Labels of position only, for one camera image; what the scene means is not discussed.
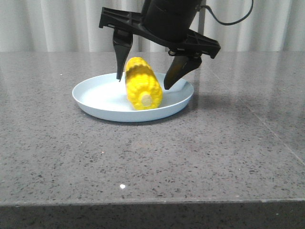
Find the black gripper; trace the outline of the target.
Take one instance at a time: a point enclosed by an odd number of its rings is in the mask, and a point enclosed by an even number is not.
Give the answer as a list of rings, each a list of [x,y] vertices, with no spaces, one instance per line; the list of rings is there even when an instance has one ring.
[[[165,90],[201,65],[200,56],[187,55],[206,54],[215,58],[220,50],[218,41],[190,29],[200,6],[199,0],[146,0],[140,13],[103,7],[99,27],[114,29],[112,42],[117,60],[116,79],[120,81],[122,78],[133,35],[142,36],[179,55],[175,56],[165,75]]]

